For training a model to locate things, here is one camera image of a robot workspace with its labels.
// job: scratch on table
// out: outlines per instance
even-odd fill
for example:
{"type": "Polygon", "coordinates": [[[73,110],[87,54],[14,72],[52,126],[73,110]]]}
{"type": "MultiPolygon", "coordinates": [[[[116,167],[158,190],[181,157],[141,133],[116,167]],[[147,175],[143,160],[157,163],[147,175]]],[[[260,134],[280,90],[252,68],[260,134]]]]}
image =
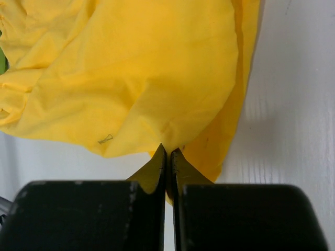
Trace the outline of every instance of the scratch on table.
{"type": "Polygon", "coordinates": [[[286,8],[285,15],[287,15],[287,12],[288,12],[288,9],[289,9],[291,3],[292,3],[292,0],[289,0],[288,5],[287,5],[287,8],[286,8]]]}

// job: table surface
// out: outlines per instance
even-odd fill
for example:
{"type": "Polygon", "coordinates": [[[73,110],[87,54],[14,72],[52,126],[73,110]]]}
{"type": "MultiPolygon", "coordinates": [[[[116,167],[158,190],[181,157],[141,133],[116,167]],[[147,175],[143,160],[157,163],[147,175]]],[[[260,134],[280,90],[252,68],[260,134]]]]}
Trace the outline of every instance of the table surface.
{"type": "MultiPolygon", "coordinates": [[[[218,182],[301,187],[335,250],[335,1],[267,0],[262,11],[247,98],[218,182]]],[[[36,179],[124,179],[148,160],[0,133],[0,196],[13,199],[36,179]]],[[[165,250],[173,250],[170,205],[165,225],[165,250]]]]}

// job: yellow cloth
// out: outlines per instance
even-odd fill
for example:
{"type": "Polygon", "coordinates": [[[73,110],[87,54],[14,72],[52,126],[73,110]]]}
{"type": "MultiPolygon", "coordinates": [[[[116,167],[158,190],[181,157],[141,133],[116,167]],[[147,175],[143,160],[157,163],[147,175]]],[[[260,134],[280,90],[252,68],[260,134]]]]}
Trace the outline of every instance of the yellow cloth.
{"type": "Polygon", "coordinates": [[[2,0],[0,130],[104,157],[162,142],[215,180],[245,96],[259,0],[2,0]]]}

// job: yellow shirt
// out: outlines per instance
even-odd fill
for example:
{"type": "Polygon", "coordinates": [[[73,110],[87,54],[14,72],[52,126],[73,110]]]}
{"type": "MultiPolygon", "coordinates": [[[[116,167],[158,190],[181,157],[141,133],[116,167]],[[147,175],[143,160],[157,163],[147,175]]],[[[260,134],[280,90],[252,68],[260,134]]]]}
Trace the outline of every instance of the yellow shirt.
{"type": "Polygon", "coordinates": [[[210,180],[233,138],[259,0],[5,0],[0,130],[104,157],[182,148],[210,180]]]}

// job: gray metal rod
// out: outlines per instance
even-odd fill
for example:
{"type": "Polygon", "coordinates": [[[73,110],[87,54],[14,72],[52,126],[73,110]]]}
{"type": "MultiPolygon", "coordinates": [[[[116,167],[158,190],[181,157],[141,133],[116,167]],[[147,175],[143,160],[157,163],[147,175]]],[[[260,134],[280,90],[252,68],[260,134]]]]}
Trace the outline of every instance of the gray metal rod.
{"type": "Polygon", "coordinates": [[[8,214],[12,203],[3,197],[0,197],[0,214],[8,214]]]}

